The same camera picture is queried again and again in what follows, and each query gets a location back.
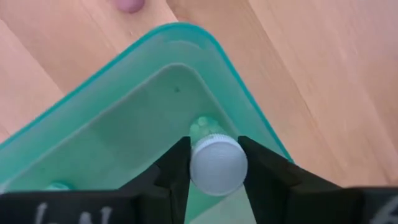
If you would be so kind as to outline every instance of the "wood grain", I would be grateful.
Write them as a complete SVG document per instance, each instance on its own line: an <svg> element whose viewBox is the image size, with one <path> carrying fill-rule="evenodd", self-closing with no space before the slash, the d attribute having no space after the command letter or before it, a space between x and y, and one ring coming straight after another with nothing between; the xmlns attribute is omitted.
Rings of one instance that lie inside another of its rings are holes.
<svg viewBox="0 0 398 224"><path fill-rule="evenodd" d="M398 179L394 0L0 1L0 141L155 26L222 44L296 163L341 185Z"/></svg>

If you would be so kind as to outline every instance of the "small bottle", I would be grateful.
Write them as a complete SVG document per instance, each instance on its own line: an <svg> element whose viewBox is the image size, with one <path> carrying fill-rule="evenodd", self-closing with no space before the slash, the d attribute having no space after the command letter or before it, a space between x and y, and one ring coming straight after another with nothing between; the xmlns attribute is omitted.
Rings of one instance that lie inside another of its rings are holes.
<svg viewBox="0 0 398 224"><path fill-rule="evenodd" d="M218 124L202 116L190 127L190 175L198 189L224 196L238 190L246 178L248 160L242 147Z"/></svg>

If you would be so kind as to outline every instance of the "plastic lid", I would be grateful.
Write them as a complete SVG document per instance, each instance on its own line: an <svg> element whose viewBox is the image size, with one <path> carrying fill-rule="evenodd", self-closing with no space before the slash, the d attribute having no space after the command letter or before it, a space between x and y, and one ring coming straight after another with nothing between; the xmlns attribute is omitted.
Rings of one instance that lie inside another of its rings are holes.
<svg viewBox="0 0 398 224"><path fill-rule="evenodd" d="M247 171L246 154L229 136L211 134L193 147L191 180L205 194L223 196L238 190Z"/></svg>

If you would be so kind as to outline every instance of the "green plastic container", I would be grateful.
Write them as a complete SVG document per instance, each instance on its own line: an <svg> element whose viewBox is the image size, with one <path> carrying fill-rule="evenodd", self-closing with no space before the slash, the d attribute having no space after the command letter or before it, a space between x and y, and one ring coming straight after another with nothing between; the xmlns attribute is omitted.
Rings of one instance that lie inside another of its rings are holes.
<svg viewBox="0 0 398 224"><path fill-rule="evenodd" d="M174 23L150 31L3 142L0 188L116 189L203 115L291 160L214 37ZM253 220L243 188L223 198L191 184L188 222L239 219Z"/></svg>

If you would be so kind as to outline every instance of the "pink object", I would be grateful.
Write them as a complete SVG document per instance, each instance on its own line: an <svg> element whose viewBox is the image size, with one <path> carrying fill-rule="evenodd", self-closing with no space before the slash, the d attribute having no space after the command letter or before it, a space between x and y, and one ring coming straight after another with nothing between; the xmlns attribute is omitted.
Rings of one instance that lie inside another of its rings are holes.
<svg viewBox="0 0 398 224"><path fill-rule="evenodd" d="M115 0L116 7L123 12L138 12L145 4L145 0Z"/></svg>

